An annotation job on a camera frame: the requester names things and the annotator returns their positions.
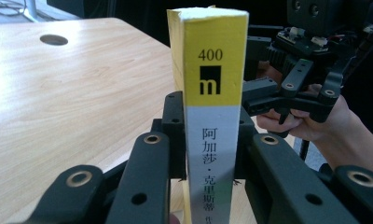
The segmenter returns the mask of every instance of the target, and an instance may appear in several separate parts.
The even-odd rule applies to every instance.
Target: finger
[[[319,92],[323,86],[320,84],[311,84],[308,87],[309,92]]]
[[[310,113],[302,110],[295,110],[291,109],[291,114],[293,114],[297,118],[308,118]]]
[[[263,116],[266,116],[271,119],[280,119],[280,114],[277,113],[274,109],[271,109],[268,113],[262,114]]]
[[[298,138],[301,138],[307,141],[314,141],[320,136],[322,136],[322,133],[312,132],[310,130],[311,130],[311,126],[308,125],[306,122],[302,122],[296,128],[291,129],[289,133],[295,137],[298,137]]]
[[[170,224],[180,224],[180,220],[178,220],[178,218],[174,214],[170,213],[169,214],[169,223]]]
[[[296,126],[302,123],[302,119],[295,118],[293,115],[289,115],[283,124],[279,124],[278,119],[273,119],[268,116],[258,115],[256,116],[256,124],[268,131],[283,133],[290,129],[295,128]]]
[[[274,67],[269,67],[267,70],[266,70],[266,73],[265,75],[271,79],[273,79],[275,82],[277,83],[281,83],[282,82],[282,76],[283,74],[280,73],[279,71],[277,71]]]
[[[260,70],[267,70],[270,67],[269,61],[259,61],[258,62],[258,69]]]

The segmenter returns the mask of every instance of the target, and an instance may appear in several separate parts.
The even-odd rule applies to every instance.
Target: cable
[[[303,161],[305,161],[306,157],[308,156],[309,143],[310,141],[302,139],[302,144],[300,145],[299,157]]]
[[[15,13],[4,13],[3,9],[10,9],[15,11]],[[16,17],[22,15],[26,9],[26,0],[24,0],[24,5],[11,0],[0,0],[0,16]]]
[[[23,15],[24,11],[27,8],[26,0],[23,0],[23,4],[19,2],[15,2],[12,0],[0,0],[0,16],[7,16],[7,17],[16,17]],[[11,11],[15,11],[15,13],[4,13],[4,9],[10,9]],[[44,19],[45,21],[60,21],[49,16],[47,13],[44,13],[40,10],[37,10],[37,15]]]
[[[373,33],[368,34],[365,39],[361,42],[357,51],[355,52],[355,59],[351,62],[348,70],[343,76],[343,84],[352,75],[355,69],[361,64],[361,62],[369,55],[373,50]]]

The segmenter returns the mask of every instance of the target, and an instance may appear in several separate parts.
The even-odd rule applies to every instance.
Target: yellow book spine
[[[248,13],[168,10],[173,75],[183,91],[192,223],[228,223]]]

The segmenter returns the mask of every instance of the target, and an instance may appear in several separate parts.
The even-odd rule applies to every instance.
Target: human hand
[[[170,224],[180,224],[180,220],[178,220],[178,218],[174,214],[170,213],[169,214],[169,223]]]
[[[269,77],[273,79],[277,84],[282,81],[283,74],[277,71],[274,67],[270,66],[269,62],[259,62],[258,70],[256,72],[257,78]]]
[[[317,94],[320,86],[311,85],[308,92]],[[270,112],[256,116],[256,124],[263,129],[283,133],[289,133],[295,137],[308,141],[319,141],[327,136],[345,134],[348,131],[352,111],[349,110],[345,99],[340,95],[330,112],[326,122],[318,123],[310,119],[310,113],[291,109],[291,114],[287,117],[284,124],[279,124],[280,114],[271,109]]]

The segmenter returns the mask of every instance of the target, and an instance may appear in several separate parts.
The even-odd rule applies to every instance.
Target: black mechanical part
[[[291,70],[295,67],[295,65],[297,65],[297,62],[298,62],[298,58],[293,55],[288,54],[285,57],[285,61],[283,63],[283,68],[282,68],[283,69],[282,82],[288,76]]]
[[[140,135],[105,223],[168,223],[169,161],[170,142],[167,135]]]
[[[358,223],[282,138],[256,134],[249,156],[262,178],[257,182],[268,190],[267,195],[256,198],[254,182],[246,183],[257,223]]]
[[[302,143],[300,144],[300,151],[299,151],[299,157],[305,161],[307,156],[308,156],[308,152],[309,152],[309,144],[310,144],[310,141],[307,141],[307,140],[302,140]]]
[[[284,116],[281,117],[279,123],[280,124],[283,124],[283,120],[285,120]],[[288,136],[289,134],[289,131],[285,131],[285,132],[282,132],[282,133],[277,133],[277,132],[273,132],[273,131],[268,131],[268,133],[272,133],[272,134],[276,134],[277,136],[281,137],[281,138],[286,138],[286,136]]]
[[[329,35],[345,26],[342,13],[344,1],[288,0],[287,20],[314,35]]]
[[[245,55],[245,66],[244,66],[244,80],[256,79],[256,72],[258,70],[259,61],[265,61],[266,47],[271,43],[271,38],[261,36],[247,36],[247,52],[251,54]]]
[[[261,79],[255,79],[254,81],[244,82],[242,84],[242,104],[246,103],[250,99],[258,99],[262,97],[269,97],[277,91],[277,83],[273,79],[263,77]],[[256,112],[261,114],[268,112],[270,108],[257,109]]]
[[[180,102],[182,97],[175,97],[165,104],[182,111]],[[153,130],[160,126],[158,121],[153,122]],[[169,126],[168,132],[173,129],[185,136],[176,126]],[[168,223],[169,167],[174,159],[169,145],[166,134],[145,133],[137,138],[130,159],[104,175],[92,166],[67,170],[25,223]],[[245,190],[258,223],[373,220],[373,173],[355,167],[352,175],[342,169],[326,170],[315,173],[283,139],[257,133],[242,108],[234,176],[246,180]],[[361,183],[368,187],[361,188]],[[368,219],[361,219],[367,214]]]
[[[170,178],[187,179],[186,136],[183,93],[175,91],[166,96],[161,120],[162,131],[170,139]]]
[[[366,36],[361,44],[358,46],[355,57],[352,58],[351,64],[348,68],[348,70],[345,72],[344,75],[344,81],[345,83],[348,78],[352,75],[355,68],[358,67],[358,65],[371,53],[373,50],[373,33],[370,33],[368,36]]]
[[[99,168],[75,166],[56,178],[23,223],[103,223],[106,193]]]
[[[248,25],[248,35],[273,38],[283,29],[282,26],[250,24]]]
[[[278,71],[283,71],[283,65],[288,53],[282,49],[273,47],[273,43],[266,48],[266,53],[264,54],[266,59],[263,61],[269,61],[270,65],[277,69]]]
[[[293,54],[299,58],[317,60],[331,55],[330,51],[322,50],[322,47],[315,45],[307,37],[299,37],[290,40],[290,29],[285,29],[276,36],[272,46],[284,50],[286,54]]]
[[[360,223],[373,223],[373,172],[347,165],[335,169],[331,189]]]
[[[313,62],[308,60],[299,59],[297,64],[292,68],[288,76],[283,80],[283,83],[280,88],[280,94],[286,98],[293,98],[302,88],[303,81],[306,76],[309,75],[313,66]],[[280,119],[279,124],[283,124],[290,113],[289,107],[274,107],[274,110],[279,113]],[[283,133],[275,133],[282,138],[285,138],[288,135],[288,131]]]
[[[281,94],[278,93],[276,90],[273,90],[275,88],[266,88],[264,90],[260,90],[258,87],[265,85],[262,84],[264,82],[268,83],[268,81],[265,79],[254,80],[248,84],[244,83],[244,86],[249,87],[243,87],[244,90],[250,92],[260,92],[258,95],[261,96],[253,99],[242,99],[242,106],[250,116],[266,113],[271,108],[276,107],[288,107],[324,115],[329,115],[330,111],[332,110],[332,105],[325,105],[323,103],[320,103],[317,99],[317,96],[309,93],[299,92],[296,97],[287,98],[281,96]]]

